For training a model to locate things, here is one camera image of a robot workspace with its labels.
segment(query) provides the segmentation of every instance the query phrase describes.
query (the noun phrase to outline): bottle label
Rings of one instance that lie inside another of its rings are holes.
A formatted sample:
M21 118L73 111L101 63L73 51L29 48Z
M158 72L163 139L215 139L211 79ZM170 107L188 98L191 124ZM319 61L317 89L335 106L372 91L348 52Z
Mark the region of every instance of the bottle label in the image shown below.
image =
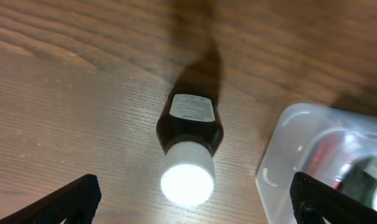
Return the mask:
M215 121L212 101L201 96L176 94L170 107L169 114L191 121Z

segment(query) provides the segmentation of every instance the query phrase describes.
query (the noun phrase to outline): brown bottle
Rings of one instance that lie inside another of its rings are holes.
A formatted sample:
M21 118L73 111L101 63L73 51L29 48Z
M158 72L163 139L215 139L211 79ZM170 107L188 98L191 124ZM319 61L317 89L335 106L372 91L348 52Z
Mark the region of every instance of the brown bottle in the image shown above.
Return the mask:
M217 111L219 89L220 57L212 43L208 53L180 75L157 123L159 142L166 154L161 189L171 201L200 204L213 191L212 157L223 139ZM194 193L202 189L207 192Z

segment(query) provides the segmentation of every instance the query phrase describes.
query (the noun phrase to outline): transparent bin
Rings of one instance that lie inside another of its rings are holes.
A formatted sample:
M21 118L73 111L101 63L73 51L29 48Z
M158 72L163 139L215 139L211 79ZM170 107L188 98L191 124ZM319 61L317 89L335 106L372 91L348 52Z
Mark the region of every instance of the transparent bin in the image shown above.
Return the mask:
M256 176L269 223L296 223L289 195L296 172L337 189L354 164L371 157L377 158L377 118L304 103L288 107ZM377 175L375 167L368 173ZM377 196L372 204L377 210Z

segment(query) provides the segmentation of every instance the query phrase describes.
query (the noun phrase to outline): bottle cap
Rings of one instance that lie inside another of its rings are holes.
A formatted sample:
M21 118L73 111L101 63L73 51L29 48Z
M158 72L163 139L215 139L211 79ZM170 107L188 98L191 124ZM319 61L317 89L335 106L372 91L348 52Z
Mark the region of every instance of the bottle cap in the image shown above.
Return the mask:
M173 145L162 165L161 190L179 205L199 205L208 200L215 186L215 167L208 149L184 141Z

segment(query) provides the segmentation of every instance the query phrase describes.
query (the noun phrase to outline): brown wood grain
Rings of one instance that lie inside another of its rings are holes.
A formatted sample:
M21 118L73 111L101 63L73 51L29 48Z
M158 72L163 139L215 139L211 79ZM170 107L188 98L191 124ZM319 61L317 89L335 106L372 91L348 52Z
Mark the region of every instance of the brown wood grain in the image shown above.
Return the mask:
M155 125L210 43L225 138L186 209L160 192ZM93 173L95 223L266 223L256 169L298 102L377 115L377 0L0 0L0 218Z

